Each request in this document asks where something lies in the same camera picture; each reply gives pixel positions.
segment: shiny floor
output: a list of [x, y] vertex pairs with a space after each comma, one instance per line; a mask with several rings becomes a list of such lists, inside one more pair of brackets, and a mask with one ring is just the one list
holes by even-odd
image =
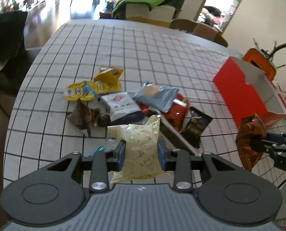
[[[42, 47], [51, 35], [65, 22], [71, 19], [99, 19], [99, 11], [104, 0], [95, 6], [93, 0], [47, 0], [29, 12], [25, 30], [25, 47]], [[0, 102], [7, 112], [11, 112], [15, 98], [0, 95]], [[8, 118], [0, 112], [0, 193], [3, 189], [2, 164], [8, 127]], [[6, 217], [0, 208], [0, 228], [6, 223]]]

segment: red box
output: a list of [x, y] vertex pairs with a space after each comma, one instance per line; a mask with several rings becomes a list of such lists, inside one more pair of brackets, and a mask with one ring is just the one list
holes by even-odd
[[235, 57], [227, 59], [213, 79], [236, 126], [257, 114], [267, 128], [286, 116], [286, 102], [277, 94], [264, 71]]

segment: black cable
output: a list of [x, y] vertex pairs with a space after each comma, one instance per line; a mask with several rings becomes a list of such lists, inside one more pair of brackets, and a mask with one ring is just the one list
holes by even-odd
[[286, 183], [286, 179], [279, 184], [278, 189], [280, 189], [283, 186], [284, 183]]

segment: checkered tablecloth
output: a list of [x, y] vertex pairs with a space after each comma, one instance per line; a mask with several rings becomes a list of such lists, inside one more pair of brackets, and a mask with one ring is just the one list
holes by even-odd
[[[26, 75], [9, 121], [4, 156], [4, 186], [73, 151], [84, 156], [99, 146], [113, 147], [105, 128], [95, 127], [87, 138], [65, 117], [75, 102], [64, 99], [64, 87], [93, 79], [99, 65], [125, 68], [122, 89], [135, 91], [145, 80], [179, 88], [191, 104], [213, 117], [204, 131], [200, 151], [211, 151], [241, 166], [236, 151], [236, 125], [213, 77], [237, 52], [205, 39], [148, 24], [111, 20], [77, 20], [62, 25], [48, 40]], [[105, 106], [97, 100], [91, 108]], [[286, 121], [270, 131], [285, 132]], [[253, 173], [276, 185], [286, 172], [273, 167], [265, 155]], [[89, 174], [84, 175], [84, 185]], [[172, 183], [163, 174], [129, 183]], [[193, 183], [201, 185], [199, 171]]]

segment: metal screw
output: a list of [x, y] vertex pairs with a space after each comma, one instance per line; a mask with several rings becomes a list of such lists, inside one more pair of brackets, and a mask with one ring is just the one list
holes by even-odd
[[102, 190], [102, 189], [105, 189], [106, 186], [107, 185], [104, 182], [97, 181], [91, 185], [91, 188], [94, 190]]
[[186, 181], [180, 181], [176, 183], [176, 187], [178, 189], [189, 189], [191, 187], [191, 184]]

